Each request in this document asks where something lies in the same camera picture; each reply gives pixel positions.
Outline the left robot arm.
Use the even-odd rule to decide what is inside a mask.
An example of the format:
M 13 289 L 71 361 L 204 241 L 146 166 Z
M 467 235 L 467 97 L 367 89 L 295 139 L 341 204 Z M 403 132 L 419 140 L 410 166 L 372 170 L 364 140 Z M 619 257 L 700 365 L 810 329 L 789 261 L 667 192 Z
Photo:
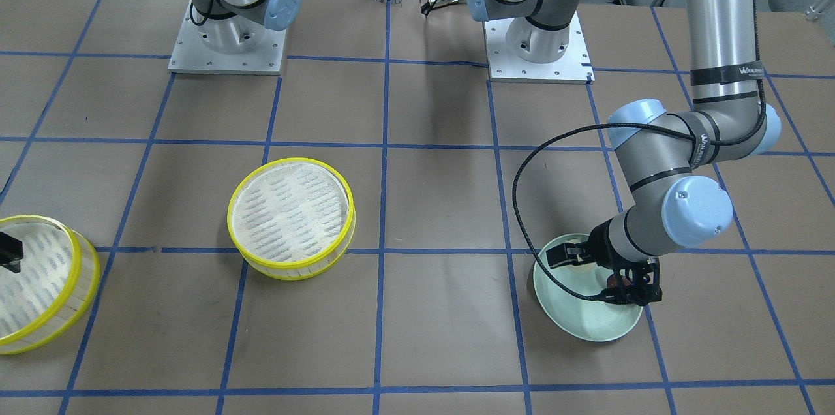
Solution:
M 553 288 L 573 298 L 645 306 L 662 297 L 659 258 L 720 236 L 733 203 L 698 168 L 770 150 L 782 121 L 765 100 L 755 0 L 686 0 L 691 41 L 689 111 L 654 98 L 626 104 L 608 132 L 634 204 L 582 242 L 534 251 Z

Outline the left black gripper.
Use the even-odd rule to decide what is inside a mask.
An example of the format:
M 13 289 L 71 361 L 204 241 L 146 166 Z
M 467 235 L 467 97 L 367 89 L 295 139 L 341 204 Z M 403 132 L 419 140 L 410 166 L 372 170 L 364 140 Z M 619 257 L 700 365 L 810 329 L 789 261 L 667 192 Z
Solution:
M 547 248 L 547 277 L 566 291 L 570 296 L 586 301 L 599 301 L 612 305 L 647 306 L 659 302 L 663 297 L 660 288 L 660 265 L 656 257 L 634 262 L 627 260 L 615 251 L 615 246 L 609 239 L 609 224 L 611 220 L 596 226 L 588 239 L 580 243 L 573 243 L 559 239 L 557 245 Z M 633 285 L 628 288 L 605 287 L 596 295 L 581 295 L 561 283 L 552 270 L 564 266 L 582 266 L 594 264 L 612 273 L 626 276 Z

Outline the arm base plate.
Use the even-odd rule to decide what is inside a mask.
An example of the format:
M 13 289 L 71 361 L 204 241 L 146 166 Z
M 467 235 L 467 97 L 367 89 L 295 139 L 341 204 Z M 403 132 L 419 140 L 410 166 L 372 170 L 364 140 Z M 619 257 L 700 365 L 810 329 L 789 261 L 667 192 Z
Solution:
M 186 5 L 168 69 L 190 75 L 280 76 L 286 31 L 272 31 L 242 16 L 206 20 Z
M 546 31 L 525 18 L 484 22 L 493 82 L 590 84 L 596 81 L 579 13 L 567 28 Z

